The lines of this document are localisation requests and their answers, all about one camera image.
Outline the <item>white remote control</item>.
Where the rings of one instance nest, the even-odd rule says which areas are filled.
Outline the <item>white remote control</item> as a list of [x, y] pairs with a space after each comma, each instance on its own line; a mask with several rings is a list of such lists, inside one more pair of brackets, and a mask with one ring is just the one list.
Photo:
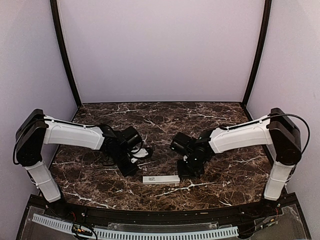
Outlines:
[[143, 176], [142, 183], [144, 185], [177, 185], [180, 183], [180, 178], [178, 175]]

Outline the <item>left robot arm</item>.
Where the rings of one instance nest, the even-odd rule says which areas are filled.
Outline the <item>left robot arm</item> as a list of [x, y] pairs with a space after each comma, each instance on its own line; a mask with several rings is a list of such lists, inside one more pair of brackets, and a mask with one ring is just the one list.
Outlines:
[[43, 145], [57, 144], [88, 148], [110, 157], [124, 177], [137, 171], [136, 161], [148, 155], [137, 130], [130, 126], [122, 131], [107, 124], [85, 125], [55, 119], [35, 109], [15, 135], [12, 160], [23, 166], [33, 179], [51, 210], [60, 218], [67, 218], [70, 206], [43, 162]]

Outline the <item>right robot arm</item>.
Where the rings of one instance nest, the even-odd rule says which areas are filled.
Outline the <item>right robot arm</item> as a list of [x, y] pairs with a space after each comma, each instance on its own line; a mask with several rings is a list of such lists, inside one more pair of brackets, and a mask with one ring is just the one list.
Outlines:
[[306, 123], [302, 117], [285, 113], [275, 107], [268, 115], [258, 119], [206, 130], [197, 138], [182, 132], [177, 133], [170, 149], [183, 157], [177, 161], [178, 176], [181, 179], [199, 178], [205, 172], [206, 162], [229, 150], [272, 145], [275, 160], [264, 188], [263, 200], [255, 205], [255, 213], [266, 217], [274, 210], [274, 201], [280, 198], [283, 188], [307, 148], [302, 146], [300, 129], [292, 118]]

